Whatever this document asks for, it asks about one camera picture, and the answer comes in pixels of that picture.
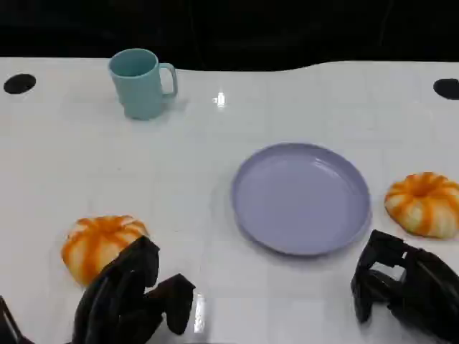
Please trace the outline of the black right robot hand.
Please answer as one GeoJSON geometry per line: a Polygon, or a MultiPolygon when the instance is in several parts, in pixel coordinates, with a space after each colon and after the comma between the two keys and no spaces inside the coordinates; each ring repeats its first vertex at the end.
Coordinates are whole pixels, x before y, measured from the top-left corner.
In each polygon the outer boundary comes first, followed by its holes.
{"type": "Polygon", "coordinates": [[[351,280],[356,319],[385,305],[403,325],[458,342],[458,275],[437,255],[372,231],[351,280]]]}

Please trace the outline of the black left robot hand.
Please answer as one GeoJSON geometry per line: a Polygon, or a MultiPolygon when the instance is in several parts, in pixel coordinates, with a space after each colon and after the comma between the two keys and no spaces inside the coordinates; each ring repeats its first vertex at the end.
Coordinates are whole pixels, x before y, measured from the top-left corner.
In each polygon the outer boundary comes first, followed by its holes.
{"type": "Polygon", "coordinates": [[[146,343],[162,322],[185,333],[195,286],[182,274],[158,282],[158,253],[141,236],[103,268],[77,306],[73,343],[146,343]]]}

